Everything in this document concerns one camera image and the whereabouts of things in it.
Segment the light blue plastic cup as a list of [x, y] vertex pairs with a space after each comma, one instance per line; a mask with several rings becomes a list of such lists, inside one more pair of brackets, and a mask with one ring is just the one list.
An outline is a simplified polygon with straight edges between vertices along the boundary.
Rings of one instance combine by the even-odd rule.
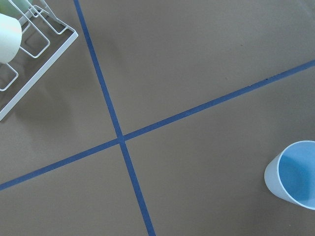
[[287, 146], [266, 167], [264, 181], [278, 198], [315, 209], [315, 142]]

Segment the white cup on rack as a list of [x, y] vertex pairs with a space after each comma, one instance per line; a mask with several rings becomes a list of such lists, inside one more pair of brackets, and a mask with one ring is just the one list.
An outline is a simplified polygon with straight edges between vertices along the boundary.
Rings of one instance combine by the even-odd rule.
[[22, 41], [22, 27], [13, 17], [0, 14], [0, 62], [8, 63], [17, 55]]

